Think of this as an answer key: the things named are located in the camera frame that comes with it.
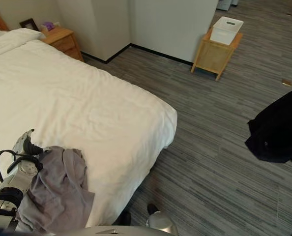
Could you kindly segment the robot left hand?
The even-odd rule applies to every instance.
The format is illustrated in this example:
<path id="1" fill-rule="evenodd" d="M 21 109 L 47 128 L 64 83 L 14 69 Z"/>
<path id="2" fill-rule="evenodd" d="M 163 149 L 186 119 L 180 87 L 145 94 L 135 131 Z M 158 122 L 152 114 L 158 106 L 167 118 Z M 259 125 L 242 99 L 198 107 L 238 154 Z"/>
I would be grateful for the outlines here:
<path id="1" fill-rule="evenodd" d="M 44 152 L 43 148 L 37 145 L 34 145 L 31 142 L 31 134 L 33 132 L 34 132 L 34 129 L 30 129 L 17 139 L 12 149 L 16 154 L 27 154 L 27 155 L 35 156 Z"/>

